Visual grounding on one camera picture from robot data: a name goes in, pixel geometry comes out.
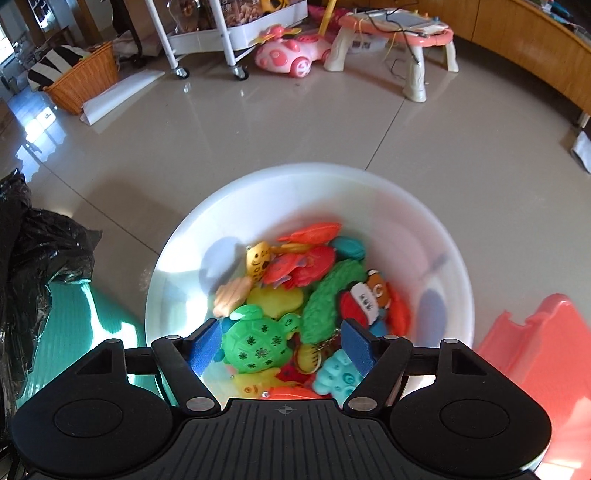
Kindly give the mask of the teal octopus toy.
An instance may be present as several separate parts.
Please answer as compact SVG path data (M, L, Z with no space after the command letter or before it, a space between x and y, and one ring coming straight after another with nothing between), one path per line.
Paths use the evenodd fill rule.
M348 354L339 349L318 369L311 388L320 396L330 395L342 406L362 380L363 375Z

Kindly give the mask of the green turtle toy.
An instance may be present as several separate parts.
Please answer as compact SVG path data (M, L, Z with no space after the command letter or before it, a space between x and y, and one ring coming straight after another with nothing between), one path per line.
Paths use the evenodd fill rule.
M276 320L259 306L246 304L233 311L229 321L231 325L221 337L222 361L239 374L280 368L290 360L293 350L288 342L301 323L297 313Z

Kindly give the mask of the orange crab toy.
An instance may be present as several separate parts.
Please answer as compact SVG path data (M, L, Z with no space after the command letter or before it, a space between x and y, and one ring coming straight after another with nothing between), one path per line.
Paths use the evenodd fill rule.
M263 275L263 285L286 289L306 287L322 280L335 265L335 249L317 245L304 253L283 253L273 259Z

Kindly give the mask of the white plastic bucket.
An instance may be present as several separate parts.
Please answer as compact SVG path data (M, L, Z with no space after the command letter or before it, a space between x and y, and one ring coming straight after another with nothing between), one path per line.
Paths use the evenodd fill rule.
M396 184L352 167L304 163L231 182L195 207L165 244L153 271L145 335L185 337L211 317L214 292L245 271L245 251L308 225L335 221L366 247L410 305L409 336L422 347L452 337L471 344L472 286L441 221Z

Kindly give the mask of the pink plastic storage box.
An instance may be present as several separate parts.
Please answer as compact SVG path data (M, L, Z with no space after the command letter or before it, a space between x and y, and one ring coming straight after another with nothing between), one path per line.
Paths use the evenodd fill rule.
M552 422L541 479L590 477L590 327L553 294L523 324L499 316L477 352L534 398Z

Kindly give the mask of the black plastic bag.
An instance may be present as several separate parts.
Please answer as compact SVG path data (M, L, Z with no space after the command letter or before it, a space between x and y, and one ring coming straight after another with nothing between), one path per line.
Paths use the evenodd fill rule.
M1 442L17 408L93 344L88 287L101 232L33 206L25 176L1 180Z

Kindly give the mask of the white rolled paper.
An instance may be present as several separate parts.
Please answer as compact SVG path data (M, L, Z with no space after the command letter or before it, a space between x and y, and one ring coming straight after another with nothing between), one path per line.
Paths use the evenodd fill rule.
M123 102L163 75L163 71L147 69L118 81L82 105L80 120L88 126L94 125Z

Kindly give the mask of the wicker basket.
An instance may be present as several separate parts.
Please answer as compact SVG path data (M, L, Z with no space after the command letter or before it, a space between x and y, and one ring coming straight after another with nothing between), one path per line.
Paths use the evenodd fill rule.
M59 108L80 115L83 105L119 81L111 42L95 49L43 91Z

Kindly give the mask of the white paper on floor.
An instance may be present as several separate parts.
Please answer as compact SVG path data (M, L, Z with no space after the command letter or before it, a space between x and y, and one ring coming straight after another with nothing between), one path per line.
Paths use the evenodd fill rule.
M576 137L570 154L588 174L591 174L591 140L585 131L581 131Z

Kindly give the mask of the pink toy car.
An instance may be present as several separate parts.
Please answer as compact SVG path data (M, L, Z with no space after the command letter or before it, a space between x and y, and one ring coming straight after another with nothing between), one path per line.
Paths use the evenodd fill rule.
M261 70L274 74L286 74L304 78L311 72L314 62L325 60L332 50L332 43L318 33L303 33L301 28L287 28L280 24L270 26L260 33L254 62Z

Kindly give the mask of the white rolling cart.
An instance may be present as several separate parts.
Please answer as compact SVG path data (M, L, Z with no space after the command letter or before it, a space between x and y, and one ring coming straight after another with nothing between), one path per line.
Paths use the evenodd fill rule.
M267 28L280 25L293 27L308 17L306 1L294 1L287 7L236 26L228 26L221 2L207 1L213 17L211 29L187 33L167 33L154 1L145 1L152 24L162 45L170 70L179 79L186 79L189 72L179 64L186 55L222 52L230 73L239 81L249 78L249 72L240 61L256 48L256 39Z

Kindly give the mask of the pink kids drawing table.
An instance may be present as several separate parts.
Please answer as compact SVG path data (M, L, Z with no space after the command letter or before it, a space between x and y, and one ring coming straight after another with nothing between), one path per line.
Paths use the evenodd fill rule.
M427 101L425 48L442 48L447 71L454 74L460 71L452 28L445 22L404 9L348 13L339 18L339 33L324 61L325 70L342 72L349 48L363 35L385 38L391 46L402 44L406 47L407 74L403 94L415 103Z

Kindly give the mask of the yellow toy microphone stand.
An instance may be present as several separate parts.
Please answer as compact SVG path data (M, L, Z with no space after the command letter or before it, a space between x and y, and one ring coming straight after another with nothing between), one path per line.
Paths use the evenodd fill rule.
M337 4L337 0L329 0L327 5L325 6L325 12L322 16L322 22L320 28L318 28L318 34L320 34L321 36L325 35L325 33L328 30L329 22L332 18L332 13L334 13L335 10L335 4Z

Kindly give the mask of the wooden tv cabinet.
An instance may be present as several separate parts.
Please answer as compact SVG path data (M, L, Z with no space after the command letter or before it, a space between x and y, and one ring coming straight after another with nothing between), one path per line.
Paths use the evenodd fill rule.
M590 45L527 1L339 1L341 7L417 9L455 34L528 70L590 112Z

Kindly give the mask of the red bear keychain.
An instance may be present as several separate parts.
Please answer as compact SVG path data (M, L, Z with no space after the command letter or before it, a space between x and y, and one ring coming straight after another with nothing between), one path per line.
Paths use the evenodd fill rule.
M342 319L353 319L365 328L384 320L392 303L387 282L378 270L369 270L365 281L339 292L338 311Z

